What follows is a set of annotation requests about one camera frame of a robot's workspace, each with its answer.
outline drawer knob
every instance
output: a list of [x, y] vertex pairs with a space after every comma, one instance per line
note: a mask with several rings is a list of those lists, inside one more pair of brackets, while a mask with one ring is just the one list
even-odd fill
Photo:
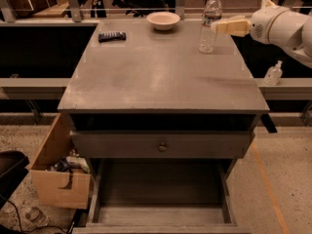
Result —
[[166, 152], [167, 149], [168, 149], [167, 145], [166, 145], [164, 142], [161, 142], [160, 145], [159, 145], [159, 147], [158, 147], [158, 150], [159, 150], [160, 152]]

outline plastic water bottle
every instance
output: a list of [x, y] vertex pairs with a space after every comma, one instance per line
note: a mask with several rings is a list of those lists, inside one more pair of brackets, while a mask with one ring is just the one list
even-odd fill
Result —
[[222, 4], [220, 0], [209, 0], [204, 8], [202, 28], [199, 42], [199, 51], [211, 53], [215, 47], [216, 33], [211, 30], [211, 24], [222, 17]]
[[37, 227], [44, 227], [49, 223], [48, 217], [37, 207], [27, 208], [25, 216]]
[[271, 66], [264, 77], [264, 82], [267, 85], [275, 86], [279, 83], [280, 78], [282, 77], [283, 70], [282, 70], [282, 61], [278, 60], [275, 66]]

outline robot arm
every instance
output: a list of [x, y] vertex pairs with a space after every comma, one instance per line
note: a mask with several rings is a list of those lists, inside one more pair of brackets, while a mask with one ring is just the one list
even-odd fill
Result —
[[212, 30], [235, 36], [251, 34], [263, 44], [280, 47], [287, 55], [312, 68], [312, 18], [262, 0], [251, 19], [234, 17], [212, 24]]

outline bowl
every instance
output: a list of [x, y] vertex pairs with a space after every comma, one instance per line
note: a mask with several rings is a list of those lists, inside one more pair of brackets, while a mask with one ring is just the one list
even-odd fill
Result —
[[171, 30], [180, 20], [177, 14], [171, 12], [154, 12], [146, 19], [157, 30]]

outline table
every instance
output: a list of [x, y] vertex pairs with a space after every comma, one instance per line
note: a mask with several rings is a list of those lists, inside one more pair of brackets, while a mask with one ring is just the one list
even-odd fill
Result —
[[[87, 226], [73, 233], [250, 233], [236, 226], [226, 178], [268, 107], [232, 38], [201, 54], [199, 29], [97, 26], [58, 106], [79, 153], [103, 159]], [[99, 43], [104, 31], [127, 40]]]

